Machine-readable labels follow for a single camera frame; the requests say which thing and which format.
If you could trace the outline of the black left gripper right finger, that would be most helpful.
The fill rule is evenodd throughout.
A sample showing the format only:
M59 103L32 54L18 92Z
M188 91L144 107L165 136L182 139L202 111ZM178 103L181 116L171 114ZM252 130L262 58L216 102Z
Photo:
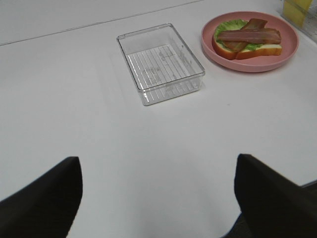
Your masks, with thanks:
M317 236L317 196L250 154L237 158L234 193L254 237Z

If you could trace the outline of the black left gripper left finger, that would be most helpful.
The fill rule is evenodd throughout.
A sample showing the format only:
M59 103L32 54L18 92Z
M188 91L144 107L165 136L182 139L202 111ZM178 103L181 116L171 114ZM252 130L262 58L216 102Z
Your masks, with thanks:
M78 157L68 157L0 202L2 238L65 238L83 195Z

